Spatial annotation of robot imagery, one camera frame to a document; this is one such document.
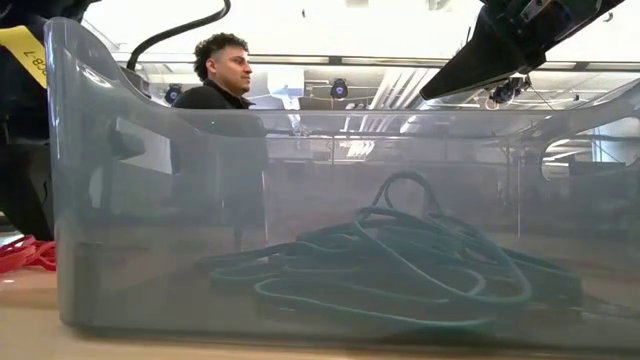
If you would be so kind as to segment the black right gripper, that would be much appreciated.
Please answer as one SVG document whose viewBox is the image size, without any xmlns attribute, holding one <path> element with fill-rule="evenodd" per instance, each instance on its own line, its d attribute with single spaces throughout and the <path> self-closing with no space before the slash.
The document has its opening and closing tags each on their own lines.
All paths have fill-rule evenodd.
<svg viewBox="0 0 640 360">
<path fill-rule="evenodd" d="M 420 89 L 424 100 L 537 68 L 546 53 L 625 0 L 480 0 L 471 39 Z"/>
</svg>

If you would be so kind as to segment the white hanging box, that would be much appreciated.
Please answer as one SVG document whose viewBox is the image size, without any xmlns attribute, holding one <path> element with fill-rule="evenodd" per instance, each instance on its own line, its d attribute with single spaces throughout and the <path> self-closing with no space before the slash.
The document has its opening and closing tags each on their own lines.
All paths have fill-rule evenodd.
<svg viewBox="0 0 640 360">
<path fill-rule="evenodd" d="M 268 71 L 269 94 L 279 99 L 287 110 L 299 110 L 299 99 L 304 96 L 304 70 L 299 67 L 275 67 Z"/>
</svg>

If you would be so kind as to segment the grey translucent plastic basket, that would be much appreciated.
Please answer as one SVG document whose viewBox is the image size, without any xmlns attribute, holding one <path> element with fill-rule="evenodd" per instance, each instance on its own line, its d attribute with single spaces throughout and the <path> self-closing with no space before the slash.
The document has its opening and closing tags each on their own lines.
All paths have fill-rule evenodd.
<svg viewBox="0 0 640 360">
<path fill-rule="evenodd" d="M 556 111 L 190 110 L 46 23 L 64 323 L 640 360 L 640 83 Z"/>
</svg>

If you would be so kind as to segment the person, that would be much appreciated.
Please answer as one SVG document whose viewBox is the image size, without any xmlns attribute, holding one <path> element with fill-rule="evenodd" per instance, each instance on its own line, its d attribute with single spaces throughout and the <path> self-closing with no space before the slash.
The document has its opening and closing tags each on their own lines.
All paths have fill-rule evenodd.
<svg viewBox="0 0 640 360">
<path fill-rule="evenodd" d="M 184 91 L 172 103 L 184 109 L 249 109 L 254 102 L 253 70 L 248 43 L 233 33 L 220 32 L 200 41 L 194 49 L 193 70 L 201 84 Z"/>
</svg>

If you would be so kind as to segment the yellow tag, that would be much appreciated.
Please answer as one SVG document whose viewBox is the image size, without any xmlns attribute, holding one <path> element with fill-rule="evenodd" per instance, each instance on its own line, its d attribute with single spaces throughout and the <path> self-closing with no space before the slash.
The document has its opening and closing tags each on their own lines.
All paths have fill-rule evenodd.
<svg viewBox="0 0 640 360">
<path fill-rule="evenodd" d="M 5 47 L 43 89 L 47 88 L 45 47 L 26 26 L 0 28 L 0 46 Z"/>
</svg>

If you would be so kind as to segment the red and teal band cluster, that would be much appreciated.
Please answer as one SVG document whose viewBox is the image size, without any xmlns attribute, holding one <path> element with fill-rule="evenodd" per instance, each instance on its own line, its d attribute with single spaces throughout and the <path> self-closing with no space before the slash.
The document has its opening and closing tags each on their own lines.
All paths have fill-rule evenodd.
<svg viewBox="0 0 640 360">
<path fill-rule="evenodd" d="M 450 235 L 442 236 L 439 230 L 411 230 L 408 224 L 391 218 L 369 219 L 362 221 L 361 225 L 370 236 L 377 238 L 433 278 L 440 270 L 471 265 L 471 261 L 466 258 L 467 249 L 463 241 L 455 240 Z M 302 233 L 296 237 L 295 241 L 321 244 L 354 242 L 357 248 L 351 253 L 314 257 L 335 263 L 356 264 L 369 261 L 410 275 L 393 263 L 388 256 L 367 244 L 364 237 L 357 232 L 353 222 Z"/>
</svg>

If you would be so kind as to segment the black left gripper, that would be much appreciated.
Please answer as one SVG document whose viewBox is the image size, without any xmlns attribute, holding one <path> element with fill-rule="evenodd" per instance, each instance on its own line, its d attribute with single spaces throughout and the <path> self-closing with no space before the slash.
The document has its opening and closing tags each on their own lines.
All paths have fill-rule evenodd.
<svg viewBox="0 0 640 360">
<path fill-rule="evenodd" d="M 44 25 L 54 17 L 76 22 L 99 0 L 0 0 L 0 28 L 26 26 L 44 44 Z M 0 46 L 0 126 L 11 136 L 49 137 L 47 88 L 43 89 L 13 55 Z M 0 211 L 22 234 L 53 241 L 46 201 L 40 197 L 50 174 L 45 143 L 0 145 Z"/>
</svg>

